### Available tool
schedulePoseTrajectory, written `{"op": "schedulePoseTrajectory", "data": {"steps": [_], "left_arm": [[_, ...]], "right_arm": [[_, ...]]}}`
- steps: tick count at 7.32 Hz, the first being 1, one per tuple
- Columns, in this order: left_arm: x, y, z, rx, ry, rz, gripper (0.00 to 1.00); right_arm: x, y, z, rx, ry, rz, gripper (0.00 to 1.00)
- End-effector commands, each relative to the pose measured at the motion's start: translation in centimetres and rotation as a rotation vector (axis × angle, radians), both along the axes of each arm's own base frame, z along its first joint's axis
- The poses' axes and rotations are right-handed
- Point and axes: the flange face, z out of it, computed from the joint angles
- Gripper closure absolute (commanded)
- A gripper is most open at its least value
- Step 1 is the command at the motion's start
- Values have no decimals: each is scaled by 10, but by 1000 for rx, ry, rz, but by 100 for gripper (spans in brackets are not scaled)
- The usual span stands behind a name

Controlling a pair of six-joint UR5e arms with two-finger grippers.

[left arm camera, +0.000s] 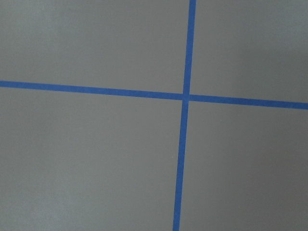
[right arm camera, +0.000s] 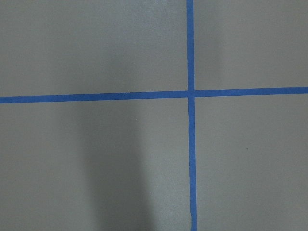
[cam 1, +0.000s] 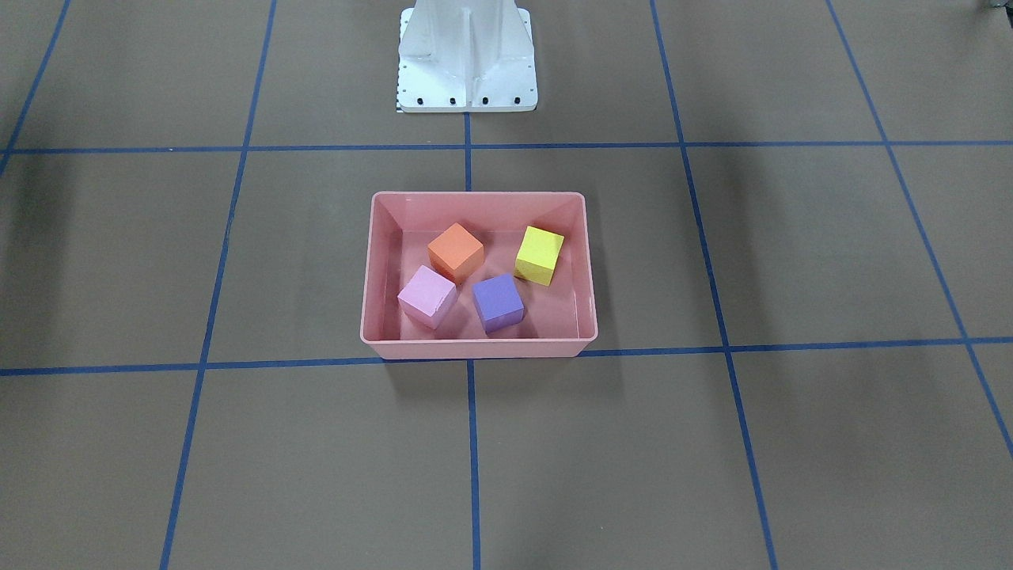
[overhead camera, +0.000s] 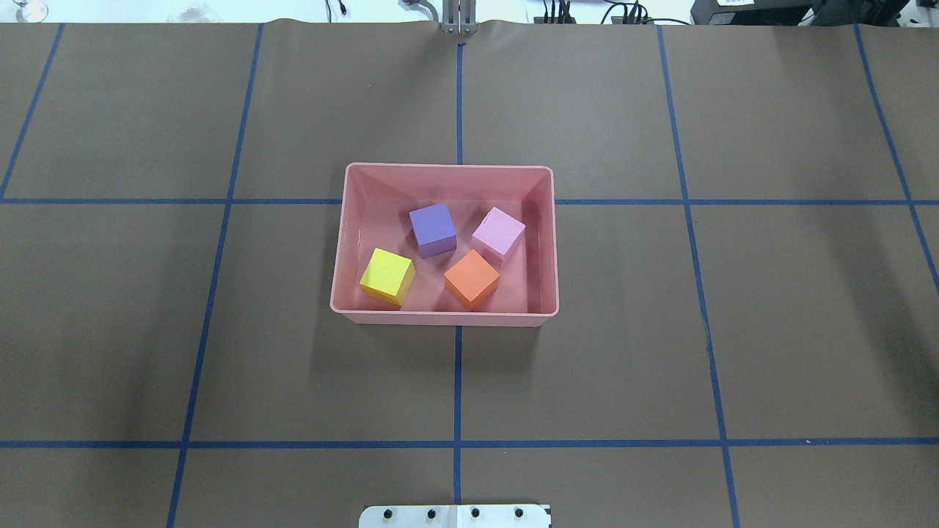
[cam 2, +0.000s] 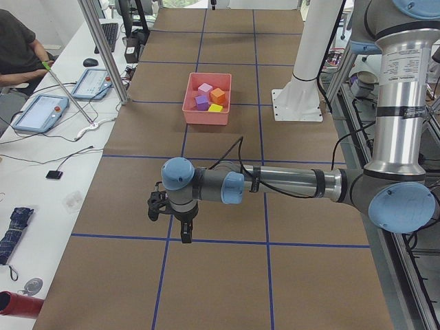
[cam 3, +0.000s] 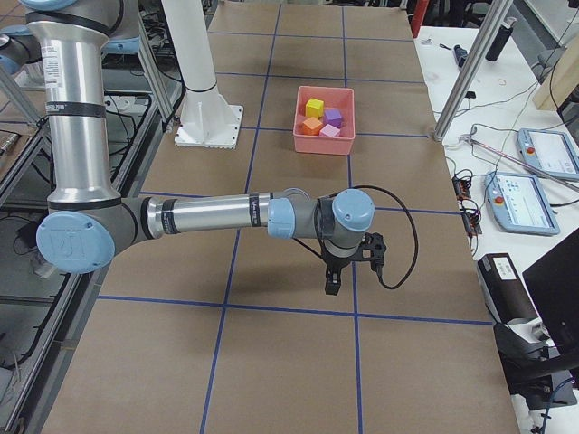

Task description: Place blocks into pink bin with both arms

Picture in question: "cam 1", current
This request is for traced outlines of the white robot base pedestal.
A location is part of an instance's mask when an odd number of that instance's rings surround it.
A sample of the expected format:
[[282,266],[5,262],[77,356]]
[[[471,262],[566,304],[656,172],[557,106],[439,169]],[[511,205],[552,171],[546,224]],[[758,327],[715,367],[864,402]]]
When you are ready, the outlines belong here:
[[401,12],[399,25],[399,112],[538,107],[532,18],[516,2],[416,1]]

